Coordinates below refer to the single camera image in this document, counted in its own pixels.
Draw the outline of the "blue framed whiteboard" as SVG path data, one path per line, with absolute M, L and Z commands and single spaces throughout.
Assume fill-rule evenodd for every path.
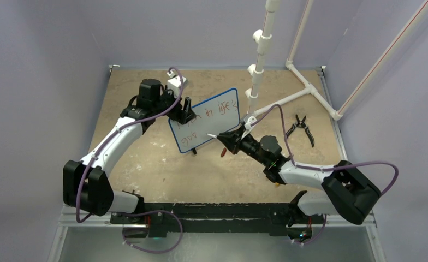
M 196 118 L 181 125 L 169 120 L 169 126 L 180 153 L 187 153 L 217 135 L 240 124 L 239 96 L 230 88 L 216 96 L 192 106 Z

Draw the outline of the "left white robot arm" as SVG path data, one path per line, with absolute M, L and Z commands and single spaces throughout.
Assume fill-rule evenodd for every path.
M 138 94 L 129 100 L 113 129 L 98 146 L 80 160 L 69 160 L 64 165 L 64 204 L 89 215 L 124 213 L 131 223 L 145 218 L 144 198 L 114 190 L 109 177 L 130 145 L 146 133 L 157 117 L 167 116 L 179 124 L 195 119 L 190 97 L 180 101 L 185 82 L 186 78 L 173 76 L 166 85 L 156 79 L 140 83 Z

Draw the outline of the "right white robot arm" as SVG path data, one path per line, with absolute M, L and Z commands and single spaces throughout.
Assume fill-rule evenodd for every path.
M 242 135 L 241 130 L 214 136 L 232 154 L 243 152 L 264 166 L 264 174 L 272 183 L 296 184 L 315 188 L 296 197 L 289 207 L 292 220 L 302 222 L 312 215 L 340 215 L 360 225 L 381 198 L 381 191 L 352 163 L 342 160 L 336 165 L 293 163 L 282 154 L 275 136 L 266 135 L 257 141 Z

